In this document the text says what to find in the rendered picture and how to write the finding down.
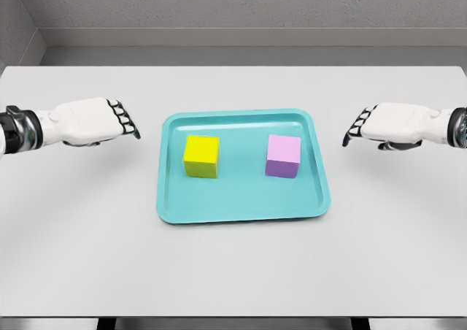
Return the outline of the teal plastic tray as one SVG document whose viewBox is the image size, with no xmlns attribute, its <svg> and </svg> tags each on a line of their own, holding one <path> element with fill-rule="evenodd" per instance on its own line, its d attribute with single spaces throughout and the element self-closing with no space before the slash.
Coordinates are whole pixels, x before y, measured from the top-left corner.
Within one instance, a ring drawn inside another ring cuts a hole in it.
<svg viewBox="0 0 467 330">
<path fill-rule="evenodd" d="M 301 139 L 296 178 L 265 174 L 271 134 Z M 190 135 L 219 138 L 217 178 L 185 174 L 182 157 Z M 187 112 L 163 123 L 156 210 L 167 223 L 314 218 L 330 205 L 314 123 L 304 110 Z"/>
</svg>

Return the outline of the yellow cube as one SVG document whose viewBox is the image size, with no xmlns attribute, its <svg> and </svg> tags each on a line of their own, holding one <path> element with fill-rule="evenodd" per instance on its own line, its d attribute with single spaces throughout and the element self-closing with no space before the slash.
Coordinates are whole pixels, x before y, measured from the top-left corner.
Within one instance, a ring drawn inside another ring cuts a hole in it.
<svg viewBox="0 0 467 330">
<path fill-rule="evenodd" d="M 217 137 L 189 135 L 185 144 L 183 165 L 188 177 L 216 179 L 220 157 Z"/>
</svg>

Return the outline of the pink purple cube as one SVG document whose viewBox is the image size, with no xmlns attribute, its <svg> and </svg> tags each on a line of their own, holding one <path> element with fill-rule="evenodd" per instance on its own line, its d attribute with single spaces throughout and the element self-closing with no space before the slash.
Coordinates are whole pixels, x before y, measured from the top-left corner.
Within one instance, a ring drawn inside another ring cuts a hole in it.
<svg viewBox="0 0 467 330">
<path fill-rule="evenodd" d="M 270 134 L 265 175 L 295 178 L 301 164 L 301 138 Z"/>
</svg>

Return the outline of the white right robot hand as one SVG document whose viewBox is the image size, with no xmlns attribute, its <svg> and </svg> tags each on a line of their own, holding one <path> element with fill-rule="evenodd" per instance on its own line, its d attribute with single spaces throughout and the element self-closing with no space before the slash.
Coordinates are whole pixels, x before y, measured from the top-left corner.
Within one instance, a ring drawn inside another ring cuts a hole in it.
<svg viewBox="0 0 467 330">
<path fill-rule="evenodd" d="M 445 144 L 448 120 L 447 115 L 428 107 L 382 102 L 357 116 L 342 145 L 348 146 L 355 138 L 376 141 L 380 150 L 410 150 L 425 140 Z"/>
</svg>

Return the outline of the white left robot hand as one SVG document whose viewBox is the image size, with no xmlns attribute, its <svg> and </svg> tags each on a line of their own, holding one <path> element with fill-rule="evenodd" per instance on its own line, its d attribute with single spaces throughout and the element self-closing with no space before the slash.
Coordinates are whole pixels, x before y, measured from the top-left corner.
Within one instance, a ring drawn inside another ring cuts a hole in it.
<svg viewBox="0 0 467 330">
<path fill-rule="evenodd" d="M 73 147 L 87 147 L 122 135 L 141 138 L 122 103 L 103 97 L 60 104 L 45 113 L 41 124 L 46 145 L 62 142 Z"/>
</svg>

